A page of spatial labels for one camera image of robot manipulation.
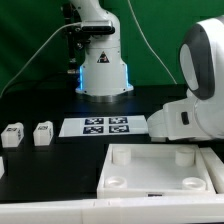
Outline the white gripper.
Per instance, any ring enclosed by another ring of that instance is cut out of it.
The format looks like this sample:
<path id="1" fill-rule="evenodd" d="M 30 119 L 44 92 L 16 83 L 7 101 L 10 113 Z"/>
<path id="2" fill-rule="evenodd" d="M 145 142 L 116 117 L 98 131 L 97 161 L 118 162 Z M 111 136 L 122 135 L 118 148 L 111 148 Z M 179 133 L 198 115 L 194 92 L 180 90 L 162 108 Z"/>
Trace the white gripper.
<path id="1" fill-rule="evenodd" d="M 183 99 L 169 102 L 147 119 L 150 137 L 168 138 L 171 141 L 190 139 L 192 141 L 210 140 L 211 137 L 197 123 L 195 114 L 196 99 Z"/>

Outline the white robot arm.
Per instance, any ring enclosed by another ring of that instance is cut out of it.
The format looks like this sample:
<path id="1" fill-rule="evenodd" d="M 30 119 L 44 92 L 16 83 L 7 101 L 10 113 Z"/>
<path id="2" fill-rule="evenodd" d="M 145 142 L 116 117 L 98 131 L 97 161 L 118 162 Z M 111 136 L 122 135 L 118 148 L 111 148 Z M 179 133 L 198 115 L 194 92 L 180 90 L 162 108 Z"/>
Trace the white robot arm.
<path id="1" fill-rule="evenodd" d="M 133 90 L 120 53 L 120 22 L 99 0 L 70 0 L 81 17 L 79 31 L 90 36 L 76 92 L 114 98 Z M 196 23 L 179 51 L 187 97 L 166 103 L 148 120 L 159 139 L 224 139 L 224 15 Z"/>

